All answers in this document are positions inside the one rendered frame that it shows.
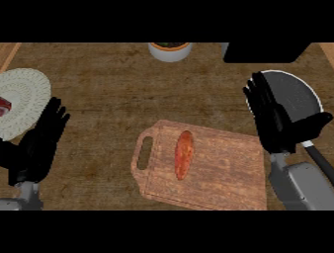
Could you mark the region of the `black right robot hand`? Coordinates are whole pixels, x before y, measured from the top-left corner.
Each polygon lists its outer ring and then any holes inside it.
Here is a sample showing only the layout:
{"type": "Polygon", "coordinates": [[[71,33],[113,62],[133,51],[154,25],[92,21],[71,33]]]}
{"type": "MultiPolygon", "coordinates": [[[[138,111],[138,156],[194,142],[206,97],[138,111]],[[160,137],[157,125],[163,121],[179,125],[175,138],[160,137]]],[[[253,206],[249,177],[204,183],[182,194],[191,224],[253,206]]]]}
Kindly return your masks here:
{"type": "Polygon", "coordinates": [[[278,103],[269,81],[262,72],[253,74],[243,88],[255,114],[262,145],[269,154],[295,153],[296,145],[320,136],[333,121],[333,114],[317,113],[298,122],[292,121],[283,104],[278,103]]]}

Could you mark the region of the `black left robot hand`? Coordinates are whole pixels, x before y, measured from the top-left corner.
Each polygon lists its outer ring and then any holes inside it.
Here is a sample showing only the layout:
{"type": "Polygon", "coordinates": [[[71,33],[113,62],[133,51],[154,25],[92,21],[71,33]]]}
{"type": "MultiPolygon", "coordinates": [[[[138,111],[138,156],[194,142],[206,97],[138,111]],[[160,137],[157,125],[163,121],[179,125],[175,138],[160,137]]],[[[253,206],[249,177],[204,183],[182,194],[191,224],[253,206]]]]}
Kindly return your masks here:
{"type": "Polygon", "coordinates": [[[49,176],[68,120],[61,99],[52,97],[37,125],[26,133],[20,144],[0,138],[0,167],[9,170],[11,186],[24,182],[40,183],[49,176]]]}

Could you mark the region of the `dark grey frying pan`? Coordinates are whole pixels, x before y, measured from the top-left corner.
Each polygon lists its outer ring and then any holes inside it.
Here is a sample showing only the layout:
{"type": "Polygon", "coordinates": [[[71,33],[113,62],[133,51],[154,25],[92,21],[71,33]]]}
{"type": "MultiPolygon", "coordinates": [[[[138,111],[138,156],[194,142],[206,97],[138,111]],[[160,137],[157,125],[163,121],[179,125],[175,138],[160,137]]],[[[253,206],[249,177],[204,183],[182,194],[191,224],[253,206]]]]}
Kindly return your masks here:
{"type": "MultiPolygon", "coordinates": [[[[314,89],[299,77],[281,70],[265,70],[259,72],[266,76],[277,101],[283,104],[293,122],[298,122],[317,113],[326,112],[314,89]]],[[[295,153],[284,153],[286,163],[289,165],[302,162],[311,163],[321,170],[334,190],[334,167],[315,147],[312,140],[296,145],[295,153]]]]}

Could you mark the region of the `wooden cutting board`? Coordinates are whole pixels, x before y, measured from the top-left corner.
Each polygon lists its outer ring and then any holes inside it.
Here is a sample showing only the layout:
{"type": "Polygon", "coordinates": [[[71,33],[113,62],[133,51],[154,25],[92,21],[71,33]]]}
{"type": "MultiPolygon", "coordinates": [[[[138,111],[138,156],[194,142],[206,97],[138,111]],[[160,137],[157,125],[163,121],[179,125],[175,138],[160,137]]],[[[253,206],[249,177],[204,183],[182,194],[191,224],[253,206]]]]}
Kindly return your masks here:
{"type": "Polygon", "coordinates": [[[264,211],[268,208],[265,150],[247,134],[160,120],[141,134],[154,139],[147,169],[132,162],[145,198],[194,210],[264,211]],[[187,176],[175,173],[175,149],[185,132],[194,152],[187,176]]]}

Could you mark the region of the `round white woven placemat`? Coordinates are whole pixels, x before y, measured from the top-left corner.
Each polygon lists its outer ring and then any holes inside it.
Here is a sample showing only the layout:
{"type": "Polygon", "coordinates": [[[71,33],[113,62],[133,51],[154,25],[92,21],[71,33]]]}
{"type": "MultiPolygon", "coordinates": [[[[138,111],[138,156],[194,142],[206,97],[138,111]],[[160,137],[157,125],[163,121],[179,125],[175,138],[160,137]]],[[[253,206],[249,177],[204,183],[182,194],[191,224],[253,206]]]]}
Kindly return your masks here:
{"type": "Polygon", "coordinates": [[[0,73],[0,97],[12,103],[11,112],[0,117],[0,138],[9,141],[40,119],[52,98],[48,75],[33,68],[17,68],[0,73]]]}

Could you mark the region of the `black appliance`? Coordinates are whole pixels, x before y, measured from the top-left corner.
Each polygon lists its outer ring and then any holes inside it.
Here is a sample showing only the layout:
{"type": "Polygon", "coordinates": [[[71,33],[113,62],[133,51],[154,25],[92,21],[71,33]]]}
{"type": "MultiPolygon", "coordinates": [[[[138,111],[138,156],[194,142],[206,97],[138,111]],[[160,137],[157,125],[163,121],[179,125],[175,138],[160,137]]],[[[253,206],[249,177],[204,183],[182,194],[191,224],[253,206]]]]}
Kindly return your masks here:
{"type": "Polygon", "coordinates": [[[293,63],[309,42],[224,42],[222,57],[227,63],[293,63]]]}

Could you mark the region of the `white plant pot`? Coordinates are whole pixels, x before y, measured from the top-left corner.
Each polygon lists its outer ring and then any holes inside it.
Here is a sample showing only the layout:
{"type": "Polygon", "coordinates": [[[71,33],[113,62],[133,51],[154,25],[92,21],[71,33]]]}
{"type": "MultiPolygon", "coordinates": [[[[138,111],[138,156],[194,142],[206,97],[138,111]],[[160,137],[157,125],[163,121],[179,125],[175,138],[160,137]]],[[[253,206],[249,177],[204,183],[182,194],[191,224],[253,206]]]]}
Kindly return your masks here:
{"type": "Polygon", "coordinates": [[[187,42],[181,46],[164,47],[160,44],[150,43],[150,51],[156,59],[163,62],[178,62],[182,61],[193,50],[193,43],[187,42]]]}

